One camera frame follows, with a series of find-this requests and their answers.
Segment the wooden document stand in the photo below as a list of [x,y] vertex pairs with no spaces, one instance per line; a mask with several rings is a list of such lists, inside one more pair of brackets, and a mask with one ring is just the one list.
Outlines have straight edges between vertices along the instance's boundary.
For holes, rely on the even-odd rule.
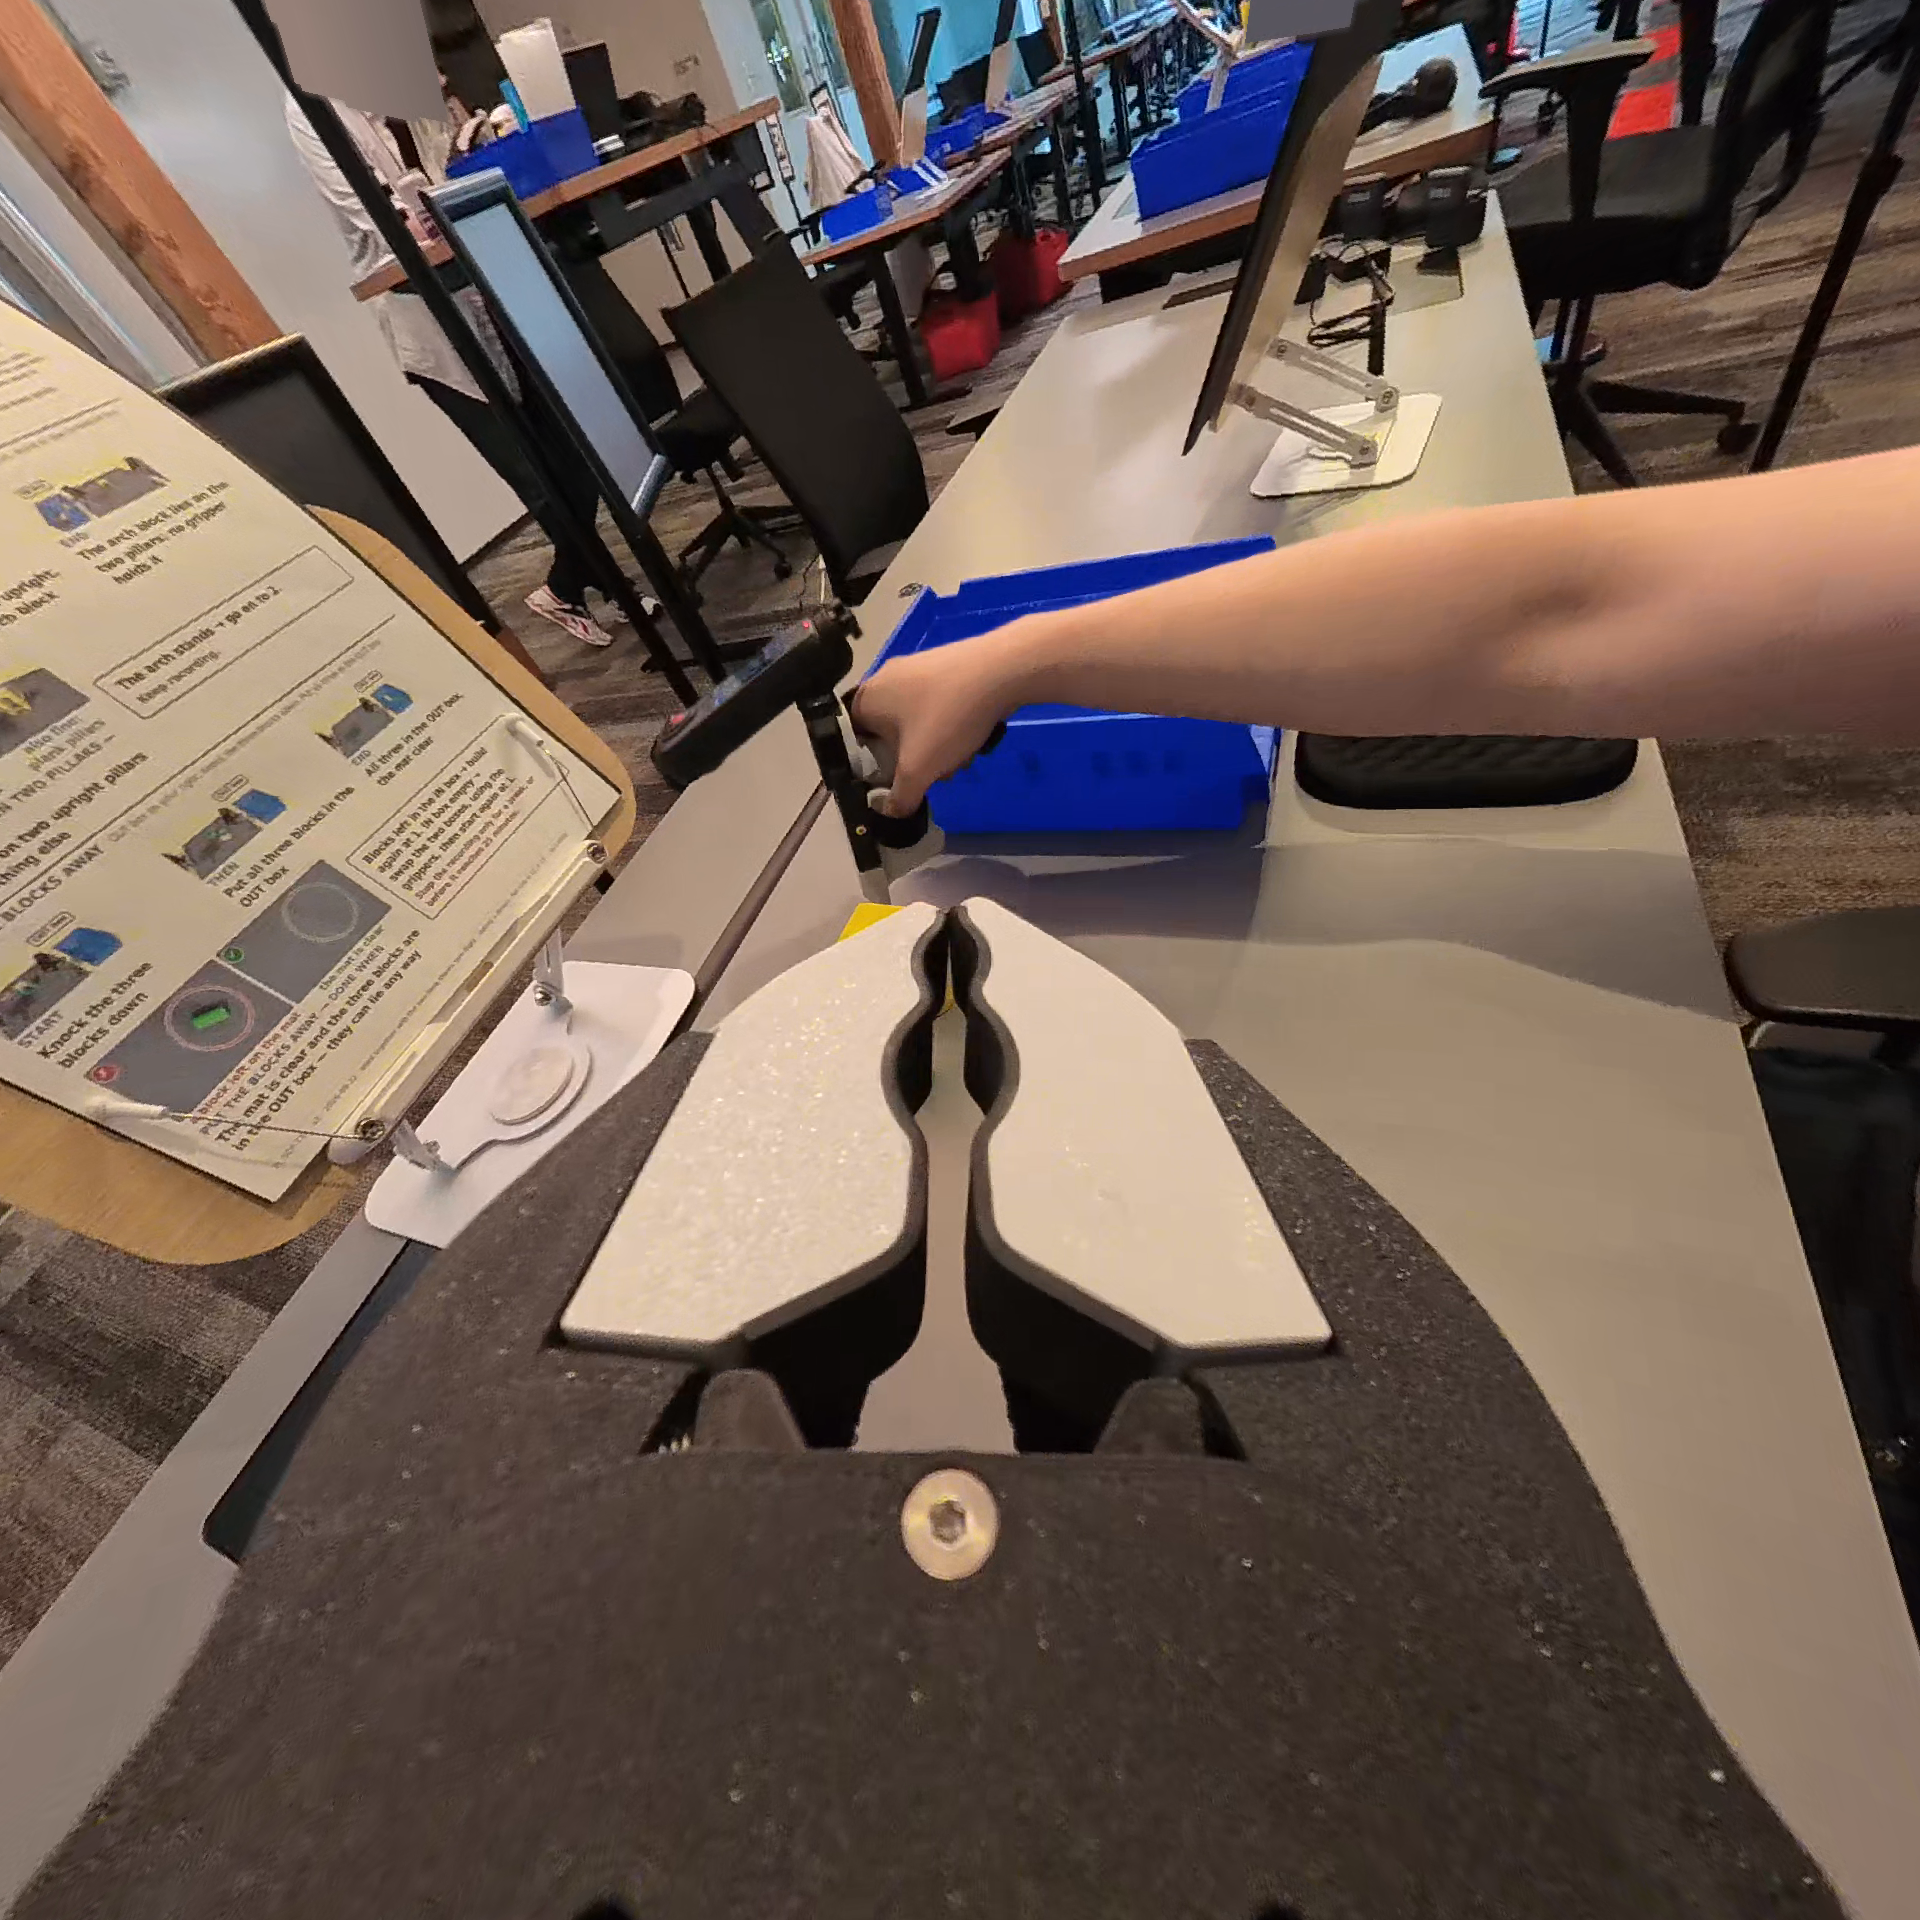
[[[350,516],[312,513],[515,693],[542,686],[390,542]],[[549,689],[533,706],[594,765],[616,772],[626,799],[582,891],[481,978],[456,1009],[448,1041],[427,1052],[390,1111],[332,1148],[284,1203],[259,1205],[5,1083],[5,1205],[134,1260],[227,1265],[318,1226],[346,1201],[353,1164],[388,1145],[433,1194],[427,1237],[445,1241],[618,1093],[689,1011],[690,975],[563,958],[560,925],[629,845],[636,795],[613,749]]]
[[1404,395],[1380,373],[1284,334],[1398,26],[1402,4],[1360,3],[1345,28],[1310,41],[1185,431],[1194,452],[1233,414],[1274,427],[1250,482],[1259,499],[1396,487],[1418,473],[1442,406],[1434,394]]

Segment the person's right forearm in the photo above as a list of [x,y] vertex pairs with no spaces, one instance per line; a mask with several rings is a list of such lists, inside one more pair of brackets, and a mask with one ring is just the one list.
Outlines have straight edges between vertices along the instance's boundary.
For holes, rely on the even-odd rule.
[[1317,538],[1033,623],[1003,700],[1333,735],[1912,748],[1918,452]]

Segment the black mesh pad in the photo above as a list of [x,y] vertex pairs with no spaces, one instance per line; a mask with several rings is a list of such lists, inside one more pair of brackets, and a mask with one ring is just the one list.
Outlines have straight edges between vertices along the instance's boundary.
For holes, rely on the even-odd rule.
[[1619,790],[1640,754],[1637,738],[1297,734],[1291,769],[1339,809],[1540,809]]

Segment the red plastic bins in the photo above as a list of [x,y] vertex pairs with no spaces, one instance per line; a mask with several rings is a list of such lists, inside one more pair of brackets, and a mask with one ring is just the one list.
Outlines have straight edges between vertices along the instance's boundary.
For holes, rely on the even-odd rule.
[[1064,259],[1070,242],[1073,230],[1057,225],[1003,230],[987,253],[982,293],[933,289],[923,295],[916,337],[934,387],[987,367],[1008,327],[1067,295]]

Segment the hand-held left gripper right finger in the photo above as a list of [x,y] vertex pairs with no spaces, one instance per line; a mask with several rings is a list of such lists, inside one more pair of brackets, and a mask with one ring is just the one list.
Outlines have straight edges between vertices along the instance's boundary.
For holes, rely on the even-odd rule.
[[966,1284],[997,1359],[1284,1359],[1333,1327],[1182,1030],[1008,905],[950,913],[966,1014]]

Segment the person's right hand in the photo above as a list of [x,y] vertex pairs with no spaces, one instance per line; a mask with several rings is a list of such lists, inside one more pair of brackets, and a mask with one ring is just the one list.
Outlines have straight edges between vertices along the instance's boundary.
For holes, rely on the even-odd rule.
[[1027,693],[1036,620],[880,666],[853,693],[854,734],[875,754],[872,803],[886,818],[969,764]]

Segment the black office chair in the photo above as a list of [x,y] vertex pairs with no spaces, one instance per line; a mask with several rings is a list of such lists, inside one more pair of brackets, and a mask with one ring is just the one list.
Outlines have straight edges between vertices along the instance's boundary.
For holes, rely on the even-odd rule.
[[1721,950],[1744,1012],[1766,1023],[1918,1041],[1918,907],[1851,907],[1737,932]]
[[1750,225],[1789,197],[1819,129],[1834,14],[1834,3],[1765,3],[1710,123],[1611,138],[1627,81],[1652,60],[1645,36],[1589,39],[1480,90],[1498,106],[1516,93],[1562,106],[1566,147],[1499,177],[1494,195],[1530,322],[1554,308],[1544,374],[1557,429],[1620,490],[1640,478],[1606,415],[1712,415],[1725,457],[1761,434],[1739,399],[1594,380],[1594,308],[1652,286],[1710,286]]
[[755,253],[662,322],[811,533],[857,607],[929,514],[921,449],[786,246]]

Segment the blue plastic bin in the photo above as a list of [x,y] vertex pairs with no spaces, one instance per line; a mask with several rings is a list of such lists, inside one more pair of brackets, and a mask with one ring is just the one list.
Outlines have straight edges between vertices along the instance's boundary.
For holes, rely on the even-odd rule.
[[[1274,549],[1270,534],[1250,534],[925,587],[873,668]],[[1229,831],[1268,799],[1277,743],[1274,726],[1032,705],[1008,717],[998,746],[929,790],[929,817],[947,837]]]
[[602,163],[580,108],[536,118],[528,129],[491,139],[448,167],[448,177],[500,171],[520,202],[533,202]]
[[1236,60],[1224,85],[1194,81],[1174,121],[1137,147],[1132,180],[1142,221],[1165,217],[1268,177],[1312,60],[1284,41]]

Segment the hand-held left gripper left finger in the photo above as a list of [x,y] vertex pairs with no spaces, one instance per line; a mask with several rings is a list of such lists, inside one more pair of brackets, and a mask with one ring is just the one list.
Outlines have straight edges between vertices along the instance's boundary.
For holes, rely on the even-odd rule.
[[923,1246],[947,915],[898,907],[712,1033],[563,1309],[566,1342],[731,1359]]

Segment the printed instruction sheet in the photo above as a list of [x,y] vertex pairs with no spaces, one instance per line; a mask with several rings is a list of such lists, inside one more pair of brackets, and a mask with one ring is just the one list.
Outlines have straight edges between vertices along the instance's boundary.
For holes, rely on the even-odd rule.
[[5,1083],[259,1205],[626,790],[307,505],[5,303]]

